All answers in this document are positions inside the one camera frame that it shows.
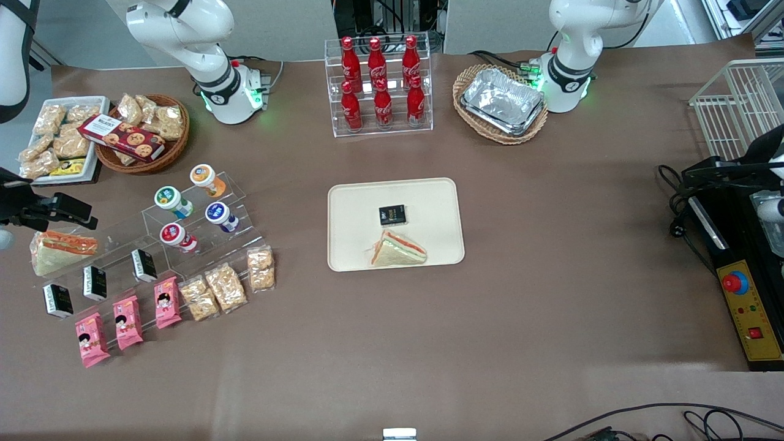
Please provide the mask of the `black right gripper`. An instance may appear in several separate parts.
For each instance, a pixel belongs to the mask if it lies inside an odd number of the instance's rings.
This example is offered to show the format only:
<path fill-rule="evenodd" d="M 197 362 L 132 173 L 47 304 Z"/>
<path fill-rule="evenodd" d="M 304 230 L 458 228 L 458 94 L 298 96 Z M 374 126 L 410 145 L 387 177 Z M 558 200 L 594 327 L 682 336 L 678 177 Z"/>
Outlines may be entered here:
<path fill-rule="evenodd" d="M 92 206 L 62 192 L 54 194 L 54 210 L 47 199 L 31 188 L 30 179 L 1 168 L 1 224 L 6 226 L 48 226 L 61 222 L 62 216 L 72 217 L 75 224 L 95 230 L 98 218 L 91 215 Z"/>

